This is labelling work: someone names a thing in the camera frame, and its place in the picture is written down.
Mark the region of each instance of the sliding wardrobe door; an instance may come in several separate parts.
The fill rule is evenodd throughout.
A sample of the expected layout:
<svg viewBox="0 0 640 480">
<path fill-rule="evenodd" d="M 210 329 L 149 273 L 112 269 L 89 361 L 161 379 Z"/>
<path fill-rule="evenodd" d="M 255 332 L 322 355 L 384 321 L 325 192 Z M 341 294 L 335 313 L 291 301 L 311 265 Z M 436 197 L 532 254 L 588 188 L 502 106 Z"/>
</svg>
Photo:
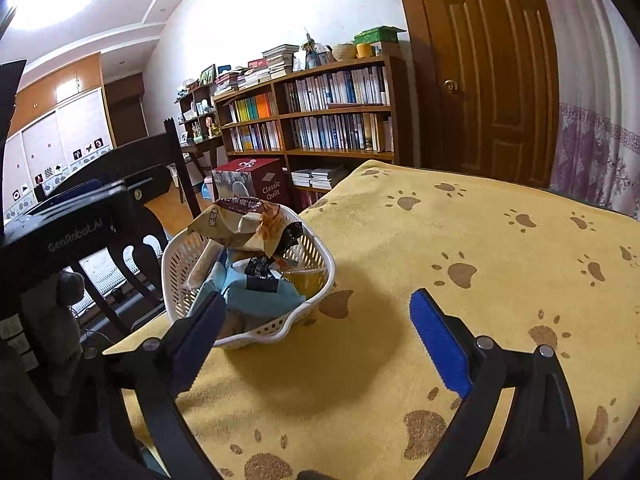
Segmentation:
<svg viewBox="0 0 640 480">
<path fill-rule="evenodd" d="M 7 139 L 4 147 L 2 216 L 5 221 L 18 218 L 36 203 L 20 136 L 18 133 Z"/>
<path fill-rule="evenodd" d="M 58 108 L 56 119 L 71 173 L 112 149 L 100 89 Z"/>
<path fill-rule="evenodd" d="M 22 131 L 31 185 L 49 194 L 69 174 L 55 112 Z"/>
</svg>

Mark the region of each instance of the wooden floor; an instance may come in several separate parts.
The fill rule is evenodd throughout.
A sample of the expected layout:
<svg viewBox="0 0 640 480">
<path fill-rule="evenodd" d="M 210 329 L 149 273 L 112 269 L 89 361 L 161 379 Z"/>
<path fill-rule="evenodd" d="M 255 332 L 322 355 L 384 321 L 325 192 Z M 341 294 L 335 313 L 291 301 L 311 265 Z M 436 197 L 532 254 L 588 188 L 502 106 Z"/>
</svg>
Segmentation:
<svg viewBox="0 0 640 480">
<path fill-rule="evenodd" d="M 204 199 L 201 193 L 198 193 L 196 197 L 202 210 L 212 203 L 211 200 Z M 171 186 L 168 193 L 153 199 L 145 205 L 155 213 L 164 230 L 171 236 L 177 235 L 193 220 L 187 203 L 180 203 L 178 188 L 175 186 Z"/>
</svg>

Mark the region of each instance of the green box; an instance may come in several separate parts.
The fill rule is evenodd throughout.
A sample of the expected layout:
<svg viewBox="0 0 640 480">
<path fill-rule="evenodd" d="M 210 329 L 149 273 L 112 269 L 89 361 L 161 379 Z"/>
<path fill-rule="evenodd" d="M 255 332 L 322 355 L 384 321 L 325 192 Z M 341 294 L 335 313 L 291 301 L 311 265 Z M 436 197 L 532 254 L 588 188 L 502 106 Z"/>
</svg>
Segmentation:
<svg viewBox="0 0 640 480">
<path fill-rule="evenodd" d="M 370 28 L 358 34 L 353 43 L 359 45 L 361 43 L 376 43 L 378 41 L 388 41 L 389 43 L 398 43 L 398 32 L 406 32 L 402 28 L 387 27 L 382 25 L 381 27 Z"/>
</svg>

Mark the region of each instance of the door knob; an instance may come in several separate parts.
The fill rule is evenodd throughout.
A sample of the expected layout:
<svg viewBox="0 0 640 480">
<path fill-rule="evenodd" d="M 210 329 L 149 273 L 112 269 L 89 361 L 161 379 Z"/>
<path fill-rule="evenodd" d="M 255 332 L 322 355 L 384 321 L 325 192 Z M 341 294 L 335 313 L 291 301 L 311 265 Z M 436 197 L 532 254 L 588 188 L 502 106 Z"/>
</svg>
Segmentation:
<svg viewBox="0 0 640 480">
<path fill-rule="evenodd" d="M 447 89 L 447 92 L 455 92 L 456 90 L 458 90 L 458 83 L 453 81 L 453 79 L 447 79 L 444 82 L 444 88 Z"/>
</svg>

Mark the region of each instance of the metal screw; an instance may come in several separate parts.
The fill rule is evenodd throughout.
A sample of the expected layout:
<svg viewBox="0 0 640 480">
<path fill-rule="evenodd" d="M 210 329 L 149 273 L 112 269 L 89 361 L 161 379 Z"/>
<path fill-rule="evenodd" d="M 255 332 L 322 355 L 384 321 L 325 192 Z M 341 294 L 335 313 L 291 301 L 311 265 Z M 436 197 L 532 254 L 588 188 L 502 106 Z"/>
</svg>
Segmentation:
<svg viewBox="0 0 640 480">
<path fill-rule="evenodd" d="M 494 340 L 491 339 L 489 336 L 481 335 L 478 339 L 476 339 L 476 344 L 482 350 L 491 350 L 491 348 L 494 347 Z"/>
<path fill-rule="evenodd" d="M 147 352 L 152 352 L 153 350 L 157 350 L 160 346 L 160 340 L 157 337 L 150 337 L 145 342 L 142 343 L 142 348 Z"/>
<path fill-rule="evenodd" d="M 549 345 L 542 345 L 540 347 L 540 355 L 542 355 L 543 357 L 553 357 L 554 353 L 554 349 Z"/>
<path fill-rule="evenodd" d="M 98 349 L 95 346 L 88 346 L 84 349 L 84 358 L 94 359 L 98 355 Z"/>
</svg>

